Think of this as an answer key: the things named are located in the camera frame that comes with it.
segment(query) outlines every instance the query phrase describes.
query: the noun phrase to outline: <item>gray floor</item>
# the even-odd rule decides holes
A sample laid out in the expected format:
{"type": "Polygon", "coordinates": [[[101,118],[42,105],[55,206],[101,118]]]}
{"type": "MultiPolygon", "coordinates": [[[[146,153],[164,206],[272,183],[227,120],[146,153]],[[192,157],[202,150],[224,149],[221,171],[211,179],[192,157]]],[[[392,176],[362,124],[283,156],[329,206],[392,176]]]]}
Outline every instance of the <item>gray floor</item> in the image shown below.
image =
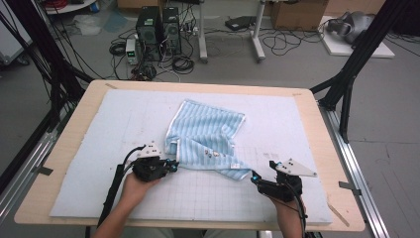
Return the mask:
{"type": "MultiPolygon", "coordinates": [[[[75,14],[90,13],[81,10],[62,17],[68,23],[75,14]]],[[[101,76],[112,75],[111,55],[108,53],[110,42],[135,25],[123,15],[111,4],[95,15],[101,19],[103,27],[99,36],[71,36],[74,48],[101,76]]],[[[222,28],[223,21],[218,18],[207,20],[206,24],[222,28]]],[[[268,27],[269,20],[265,19],[263,24],[268,27]]],[[[420,54],[420,45],[396,42],[420,54]]],[[[322,43],[302,43],[283,57],[275,56],[264,47],[266,60],[256,63],[254,49],[246,35],[210,35],[207,43],[207,64],[198,60],[197,40],[192,39],[192,58],[196,61],[194,71],[181,75],[180,79],[174,74],[163,73],[156,80],[310,88],[334,76],[347,60],[347,57],[329,56],[322,43]]],[[[420,200],[417,183],[420,179],[420,59],[395,44],[385,43],[395,53],[395,58],[370,59],[359,74],[354,87],[349,139],[389,235],[417,237],[415,234],[420,233],[420,205],[416,202],[420,200]]],[[[86,67],[85,70],[95,76],[86,67]]],[[[124,60],[117,72],[121,77],[129,75],[124,60]]],[[[316,97],[321,98],[324,93],[318,93],[316,97]]],[[[41,76],[33,64],[21,66],[14,63],[1,69],[0,100],[2,173],[50,105],[41,76]]],[[[1,237],[81,237],[84,234],[83,227],[16,224],[13,216],[18,205],[19,202],[0,226],[1,237]]],[[[324,232],[323,235],[369,237],[369,232],[324,232]]],[[[198,237],[199,233],[184,230],[177,231],[176,236],[198,237]]]]}

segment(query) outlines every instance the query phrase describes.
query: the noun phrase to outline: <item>striped cloth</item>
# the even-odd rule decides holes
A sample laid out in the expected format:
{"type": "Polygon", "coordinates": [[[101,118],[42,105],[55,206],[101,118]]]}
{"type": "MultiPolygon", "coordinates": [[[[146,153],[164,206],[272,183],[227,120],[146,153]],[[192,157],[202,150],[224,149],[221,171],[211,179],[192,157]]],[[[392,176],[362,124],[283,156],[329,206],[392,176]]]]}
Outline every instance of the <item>striped cloth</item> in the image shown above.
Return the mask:
{"type": "Polygon", "coordinates": [[[243,179],[250,167],[235,157],[232,140],[244,121],[242,113],[185,100],[169,125],[165,152],[183,168],[243,179]]]}

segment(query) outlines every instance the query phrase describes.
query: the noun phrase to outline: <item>human hand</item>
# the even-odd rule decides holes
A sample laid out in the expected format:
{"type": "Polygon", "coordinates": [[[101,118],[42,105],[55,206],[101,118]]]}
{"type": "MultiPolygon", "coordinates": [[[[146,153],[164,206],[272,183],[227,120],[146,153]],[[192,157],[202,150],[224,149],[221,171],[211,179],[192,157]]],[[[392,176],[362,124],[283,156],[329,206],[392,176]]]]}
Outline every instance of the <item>human hand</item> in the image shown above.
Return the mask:
{"type": "Polygon", "coordinates": [[[298,212],[298,205],[294,200],[284,202],[273,197],[269,198],[277,210],[277,223],[284,238],[301,238],[302,224],[298,212]]]}
{"type": "Polygon", "coordinates": [[[145,182],[136,178],[133,173],[128,174],[118,204],[130,210],[134,209],[143,200],[149,188],[159,181],[160,179],[145,182]]]}

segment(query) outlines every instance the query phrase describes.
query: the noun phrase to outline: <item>computer tower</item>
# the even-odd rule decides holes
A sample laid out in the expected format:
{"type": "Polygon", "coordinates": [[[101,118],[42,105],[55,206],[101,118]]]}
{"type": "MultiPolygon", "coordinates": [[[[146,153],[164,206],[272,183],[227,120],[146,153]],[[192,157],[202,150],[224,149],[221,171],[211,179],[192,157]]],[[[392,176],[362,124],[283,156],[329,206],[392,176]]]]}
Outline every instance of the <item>computer tower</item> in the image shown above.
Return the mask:
{"type": "Polygon", "coordinates": [[[158,61],[161,58],[160,44],[163,41],[163,25],[158,6],[145,6],[140,9],[136,24],[142,59],[158,61]]]}
{"type": "Polygon", "coordinates": [[[163,8],[162,12],[166,50],[174,55],[181,54],[181,35],[179,29],[179,14],[177,7],[163,8]]]}
{"type": "Polygon", "coordinates": [[[136,31],[139,36],[139,41],[143,41],[145,44],[160,44],[163,41],[158,6],[147,6],[140,9],[136,31]]]}

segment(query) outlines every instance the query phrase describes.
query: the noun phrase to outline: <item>person's wrist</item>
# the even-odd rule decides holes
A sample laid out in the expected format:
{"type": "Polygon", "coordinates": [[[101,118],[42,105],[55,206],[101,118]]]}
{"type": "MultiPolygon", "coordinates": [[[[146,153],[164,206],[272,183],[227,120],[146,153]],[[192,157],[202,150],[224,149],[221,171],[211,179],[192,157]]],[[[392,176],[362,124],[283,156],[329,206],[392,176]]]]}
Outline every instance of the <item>person's wrist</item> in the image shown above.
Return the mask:
{"type": "Polygon", "coordinates": [[[123,212],[131,213],[136,206],[137,204],[131,204],[130,202],[125,202],[124,200],[120,200],[116,208],[118,208],[119,210],[123,212]]]}

